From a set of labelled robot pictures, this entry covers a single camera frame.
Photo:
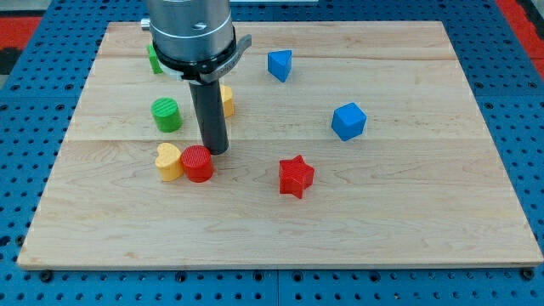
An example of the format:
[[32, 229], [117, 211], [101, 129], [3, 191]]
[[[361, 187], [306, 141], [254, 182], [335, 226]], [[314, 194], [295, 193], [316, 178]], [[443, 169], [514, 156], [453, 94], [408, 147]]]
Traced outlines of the green block behind arm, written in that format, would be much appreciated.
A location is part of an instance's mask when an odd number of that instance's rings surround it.
[[148, 60], [150, 62], [150, 68], [154, 74], [162, 74], [163, 70], [161, 68], [160, 61], [157, 57], [156, 51], [152, 44], [149, 44], [147, 47]]

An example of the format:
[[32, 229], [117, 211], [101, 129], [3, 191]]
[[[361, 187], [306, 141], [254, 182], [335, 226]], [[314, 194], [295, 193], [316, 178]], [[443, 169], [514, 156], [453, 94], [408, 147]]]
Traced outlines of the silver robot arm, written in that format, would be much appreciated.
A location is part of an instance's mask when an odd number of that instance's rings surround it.
[[252, 46], [238, 39], [229, 0], [146, 0], [149, 31], [160, 63], [177, 78], [216, 82]]

